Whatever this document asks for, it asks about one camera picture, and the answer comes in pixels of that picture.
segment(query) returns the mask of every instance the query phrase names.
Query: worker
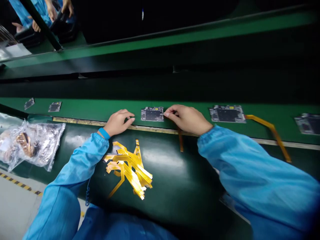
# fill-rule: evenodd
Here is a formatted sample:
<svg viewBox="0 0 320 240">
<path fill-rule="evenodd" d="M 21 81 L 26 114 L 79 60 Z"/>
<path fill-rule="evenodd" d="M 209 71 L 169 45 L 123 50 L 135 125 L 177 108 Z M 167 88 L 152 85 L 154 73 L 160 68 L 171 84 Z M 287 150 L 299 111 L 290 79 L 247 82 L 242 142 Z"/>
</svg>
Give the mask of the worker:
<svg viewBox="0 0 320 240">
<path fill-rule="evenodd" d="M 23 30 L 29 28 L 31 25 L 35 32 L 41 32 L 41 29 L 38 26 L 38 24 L 35 22 L 35 20 L 32 19 L 28 11 L 24 8 L 24 6 L 19 0 L 9 1 L 22 23 L 21 25 L 18 22 L 12 22 L 12 25 L 17 28 L 17 33 L 22 32 Z M 58 16 L 57 10 L 53 6 L 52 0 L 31 0 L 31 2 L 35 6 L 36 10 L 40 14 L 41 18 L 46 23 L 46 25 L 50 27 Z M 71 18 L 71 16 L 74 14 L 71 0 L 59 0 L 59 5 L 62 7 L 62 13 L 64 13 L 66 9 L 69 9 L 68 17 Z"/>
<path fill-rule="evenodd" d="M 320 184 L 314 178 L 271 157 L 251 138 L 214 127 L 192 107 L 173 105 L 164 115 L 182 130 L 200 136 L 200 155 L 220 172 L 220 181 L 235 200 L 236 210 L 250 221 L 254 239 L 302 239 L 310 230 L 320 200 Z M 105 155 L 108 139 L 124 132 L 134 120 L 134 114 L 122 109 L 74 150 L 46 187 L 39 212 L 23 239 L 176 239 L 152 222 L 107 213 L 92 204 L 78 230 L 80 186 Z"/>
</svg>

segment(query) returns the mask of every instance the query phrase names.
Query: chip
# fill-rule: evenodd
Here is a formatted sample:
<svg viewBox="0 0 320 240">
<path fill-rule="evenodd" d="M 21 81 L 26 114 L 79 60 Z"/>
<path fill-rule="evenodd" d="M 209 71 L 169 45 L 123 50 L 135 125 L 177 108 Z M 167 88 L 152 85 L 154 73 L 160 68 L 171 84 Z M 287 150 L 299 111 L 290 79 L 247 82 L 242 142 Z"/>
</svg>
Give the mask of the chip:
<svg viewBox="0 0 320 240">
<path fill-rule="evenodd" d="M 320 135 L 320 115 L 303 113 L 295 117 L 299 130 L 303 134 Z"/>
<path fill-rule="evenodd" d="M 51 103 L 48 112 L 60 112 L 61 103 L 62 102 Z"/>
<path fill-rule="evenodd" d="M 246 123 L 246 119 L 240 105 L 215 105 L 213 108 L 209 108 L 209 112 L 213 122 Z"/>
<path fill-rule="evenodd" d="M 24 110 L 27 110 L 29 107 L 31 107 L 34 104 L 34 99 L 30 98 L 25 104 L 24 104 Z"/>
<path fill-rule="evenodd" d="M 146 107 L 141 109 L 142 121 L 164 122 L 163 107 Z"/>
</svg>

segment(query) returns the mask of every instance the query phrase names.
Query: yellow and black tape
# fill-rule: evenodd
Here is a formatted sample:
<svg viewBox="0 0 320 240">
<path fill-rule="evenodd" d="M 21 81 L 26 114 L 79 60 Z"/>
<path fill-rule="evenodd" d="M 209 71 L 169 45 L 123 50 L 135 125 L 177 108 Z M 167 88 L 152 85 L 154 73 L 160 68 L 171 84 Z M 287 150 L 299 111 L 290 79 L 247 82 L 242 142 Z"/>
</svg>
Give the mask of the yellow and black tape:
<svg viewBox="0 0 320 240">
<path fill-rule="evenodd" d="M 28 186 L 28 185 L 26 185 L 26 184 L 23 184 L 22 182 L 19 182 L 18 180 L 15 180 L 15 179 L 13 179 L 12 177 L 9 177 L 9 176 L 5 175 L 5 174 L 2 173 L 2 172 L 0 172 L 0 177 L 3 177 L 3 178 L 5 178 L 6 180 L 8 180 L 8 181 L 10 181 L 10 182 L 18 185 L 19 187 L 22 187 L 22 188 L 28 190 L 29 192 L 32 192 L 32 193 L 34 193 L 34 194 L 36 194 L 36 195 L 38 195 L 38 196 L 42 196 L 42 195 L 43 195 L 42 192 L 40 192 L 40 191 L 33 191 L 30 186 Z"/>
</svg>

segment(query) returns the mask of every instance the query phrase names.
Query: clear plastic bag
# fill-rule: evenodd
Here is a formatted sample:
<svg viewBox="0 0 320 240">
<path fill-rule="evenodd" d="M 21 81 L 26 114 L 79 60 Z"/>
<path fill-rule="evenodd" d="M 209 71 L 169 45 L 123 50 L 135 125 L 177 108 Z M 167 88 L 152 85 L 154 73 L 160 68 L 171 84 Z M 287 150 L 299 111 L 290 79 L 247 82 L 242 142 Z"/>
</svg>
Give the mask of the clear plastic bag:
<svg viewBox="0 0 320 240">
<path fill-rule="evenodd" d="M 2 153 L 3 157 L 0 155 L 0 159 L 9 164 L 9 172 L 23 161 L 44 167 L 50 172 L 65 126 L 65 123 L 30 124 L 24 121 L 18 128 L 9 128 L 0 137 L 0 141 L 3 139 L 0 148 L 3 146 L 6 150 Z"/>
<path fill-rule="evenodd" d="M 12 126 L 0 135 L 0 160 L 6 164 L 14 161 L 14 151 L 17 146 L 13 145 L 13 139 L 18 136 L 19 126 Z"/>
</svg>

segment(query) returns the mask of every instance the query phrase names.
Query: floor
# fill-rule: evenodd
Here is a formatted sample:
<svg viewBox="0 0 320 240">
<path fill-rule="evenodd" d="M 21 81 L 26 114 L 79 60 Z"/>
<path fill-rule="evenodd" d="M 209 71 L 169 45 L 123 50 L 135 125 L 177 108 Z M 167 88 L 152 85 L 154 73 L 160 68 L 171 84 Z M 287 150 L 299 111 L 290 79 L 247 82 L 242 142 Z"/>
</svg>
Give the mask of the floor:
<svg viewBox="0 0 320 240">
<path fill-rule="evenodd" d="M 32 179 L 21 178 L 0 170 L 7 176 L 25 184 L 34 191 L 43 192 L 46 185 Z M 0 177 L 1 204 L 0 204 L 0 239 L 21 240 L 33 219 L 35 218 L 41 203 L 41 196 L 38 196 L 16 184 Z M 86 212 L 85 201 L 79 199 L 82 212 Z"/>
</svg>

